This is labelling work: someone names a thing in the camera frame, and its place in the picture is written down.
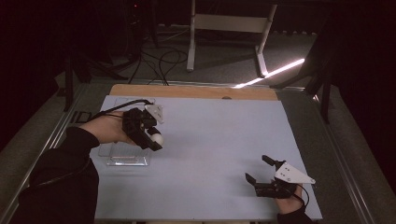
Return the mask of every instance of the transparent container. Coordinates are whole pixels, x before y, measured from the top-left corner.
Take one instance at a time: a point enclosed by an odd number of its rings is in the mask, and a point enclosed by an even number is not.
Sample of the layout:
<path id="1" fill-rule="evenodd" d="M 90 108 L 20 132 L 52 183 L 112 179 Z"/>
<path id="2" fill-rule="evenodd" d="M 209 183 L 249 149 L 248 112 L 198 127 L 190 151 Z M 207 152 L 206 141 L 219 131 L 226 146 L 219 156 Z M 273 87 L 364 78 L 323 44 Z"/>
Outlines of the transparent container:
<path id="1" fill-rule="evenodd" d="M 113 143 L 108 156 L 107 165 L 149 165 L 151 150 L 131 146 L 126 143 Z"/>

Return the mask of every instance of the glowing light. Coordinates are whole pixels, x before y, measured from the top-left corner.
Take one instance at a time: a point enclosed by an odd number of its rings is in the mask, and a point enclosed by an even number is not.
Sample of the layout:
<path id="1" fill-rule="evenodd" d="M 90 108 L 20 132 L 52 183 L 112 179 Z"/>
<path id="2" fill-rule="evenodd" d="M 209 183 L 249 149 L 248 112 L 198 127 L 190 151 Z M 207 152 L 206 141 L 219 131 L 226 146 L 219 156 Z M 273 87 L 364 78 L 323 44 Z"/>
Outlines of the glowing light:
<path id="1" fill-rule="evenodd" d="M 238 84 L 238 85 L 234 86 L 233 88 L 234 88 L 234 89 L 241 89 L 241 88 L 244 88 L 244 87 L 246 87 L 246 86 L 253 85 L 254 83 L 259 82 L 259 81 L 262 81 L 262 80 L 264 80 L 265 78 L 271 77 L 271 76 L 273 76 L 273 75 L 276 75 L 276 74 L 278 74 L 278 73 L 281 73 L 281 72 L 283 72 L 283 71 L 286 71 L 286 70 L 288 70 L 288 69 L 291 69 L 292 67 L 297 66 L 297 65 L 303 63 L 304 61 L 305 61 L 305 59 L 300 59 L 300 60 L 298 60 L 298 61 L 296 61 L 296 62 L 294 62 L 294 63 L 289 63 L 289 64 L 287 64 L 287 65 L 285 65 L 285 66 L 283 66 L 283 67 L 281 67 L 281 68 L 276 69 L 276 70 L 273 71 L 273 72 L 268 73 L 267 75 L 265 75 L 265 77 L 258 77 L 258 78 L 255 78 L 255 79 L 253 79 L 253 80 L 251 80 L 251 81 L 249 81 L 249 82 L 247 82 L 247 83 Z"/>
<path id="2" fill-rule="evenodd" d="M 281 67 L 281 68 L 276 69 L 276 70 L 273 71 L 273 72 L 268 73 L 268 75 L 265 76 L 265 77 L 271 77 L 271 76 L 273 76 L 273 75 L 275 75 L 275 74 L 278 74 L 278 73 L 281 73 L 281 72 L 283 72 L 283 71 L 286 71 L 286 70 L 288 70 L 288 69 L 290 69 L 290 68 L 292 68 L 292 67 L 294 67 L 294 66 L 297 66 L 297 65 L 299 65 L 299 64 L 301 64 L 301 63 L 304 63 L 304 61 L 305 61 L 305 59 L 300 59 L 300 60 L 298 60 L 298 61 L 296 61 L 296 62 L 294 62 L 294 63 L 289 63 L 288 65 L 285 65 L 285 66 L 283 66 L 283 67 Z"/>

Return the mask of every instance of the black sleeve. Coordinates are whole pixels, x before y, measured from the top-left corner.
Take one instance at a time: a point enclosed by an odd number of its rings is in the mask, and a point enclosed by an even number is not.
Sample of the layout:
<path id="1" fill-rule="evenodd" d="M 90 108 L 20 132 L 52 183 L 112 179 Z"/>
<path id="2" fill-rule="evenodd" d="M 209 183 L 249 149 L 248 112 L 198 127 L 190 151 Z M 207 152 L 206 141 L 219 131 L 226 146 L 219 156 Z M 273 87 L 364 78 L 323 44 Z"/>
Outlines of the black sleeve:
<path id="1" fill-rule="evenodd" d="M 305 207 L 285 215 L 277 215 L 277 222 L 279 224 L 312 224 L 314 223 L 305 213 Z"/>
<path id="2" fill-rule="evenodd" d="M 76 127 L 66 135 L 59 148 L 47 150 L 37 161 L 11 224 L 94 222 L 99 176 L 89 155 L 99 142 Z"/>

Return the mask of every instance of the table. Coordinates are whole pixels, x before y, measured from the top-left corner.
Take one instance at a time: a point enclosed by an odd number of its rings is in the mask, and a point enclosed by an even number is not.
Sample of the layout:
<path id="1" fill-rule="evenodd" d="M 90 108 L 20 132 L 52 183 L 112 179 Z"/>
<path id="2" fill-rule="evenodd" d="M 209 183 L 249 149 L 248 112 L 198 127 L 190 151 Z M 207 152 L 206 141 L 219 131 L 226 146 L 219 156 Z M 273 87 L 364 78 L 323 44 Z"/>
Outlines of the table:
<path id="1" fill-rule="evenodd" d="M 261 71 L 260 75 L 262 77 L 268 75 L 262 50 L 264 49 L 265 42 L 271 29 L 276 7 L 276 4 L 271 4 L 270 12 L 266 18 L 208 15 L 195 13 L 195 0 L 191 0 L 190 48 L 187 60 L 187 71 L 192 72 L 194 69 L 195 29 L 206 29 L 262 34 L 262 41 L 260 45 L 256 47 L 256 57 Z"/>
<path id="2" fill-rule="evenodd" d="M 272 90 L 116 85 L 102 110 L 120 95 L 154 97 L 163 106 L 165 123 L 158 129 L 165 143 L 149 166 L 107 166 L 99 147 L 92 150 L 100 176 L 97 219 L 273 220 L 273 200 L 257 198 L 245 173 L 260 182 L 273 178 L 275 168 L 261 160 L 263 154 L 305 172 Z M 305 187 L 306 212 L 321 219 L 315 194 Z"/>

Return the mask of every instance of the small white ball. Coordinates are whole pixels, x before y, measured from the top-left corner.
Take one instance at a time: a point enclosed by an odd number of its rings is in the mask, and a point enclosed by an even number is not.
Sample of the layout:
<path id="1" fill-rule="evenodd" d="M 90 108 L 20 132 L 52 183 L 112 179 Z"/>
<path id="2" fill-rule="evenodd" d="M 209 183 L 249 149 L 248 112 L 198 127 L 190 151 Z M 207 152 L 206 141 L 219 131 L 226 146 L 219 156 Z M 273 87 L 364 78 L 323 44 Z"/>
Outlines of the small white ball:
<path id="1" fill-rule="evenodd" d="M 163 136 L 159 133 L 153 134 L 150 138 L 153 142 L 157 142 L 158 144 L 160 144 L 160 146 L 163 145 Z"/>

